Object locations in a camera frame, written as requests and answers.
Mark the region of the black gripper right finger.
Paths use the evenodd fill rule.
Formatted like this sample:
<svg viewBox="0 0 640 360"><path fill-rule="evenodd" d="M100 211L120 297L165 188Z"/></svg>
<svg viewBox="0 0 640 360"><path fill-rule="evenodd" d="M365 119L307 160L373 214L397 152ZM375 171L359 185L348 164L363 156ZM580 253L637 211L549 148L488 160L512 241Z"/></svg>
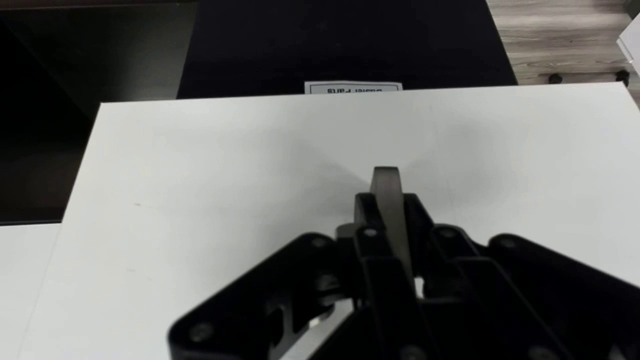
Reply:
<svg viewBox="0 0 640 360"><path fill-rule="evenodd" d="M640 360L640 288L519 234L485 244L405 198L415 277L456 360Z"/></svg>

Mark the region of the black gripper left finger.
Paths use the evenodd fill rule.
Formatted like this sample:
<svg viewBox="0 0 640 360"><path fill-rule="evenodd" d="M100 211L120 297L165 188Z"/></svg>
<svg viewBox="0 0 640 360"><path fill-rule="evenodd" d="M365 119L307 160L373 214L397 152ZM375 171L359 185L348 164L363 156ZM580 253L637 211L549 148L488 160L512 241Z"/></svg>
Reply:
<svg viewBox="0 0 640 360"><path fill-rule="evenodd" d="M281 360L314 319L365 300L363 246L388 255L373 193L354 198L354 222L335 239L300 234L180 317L168 331L171 360Z"/></svg>

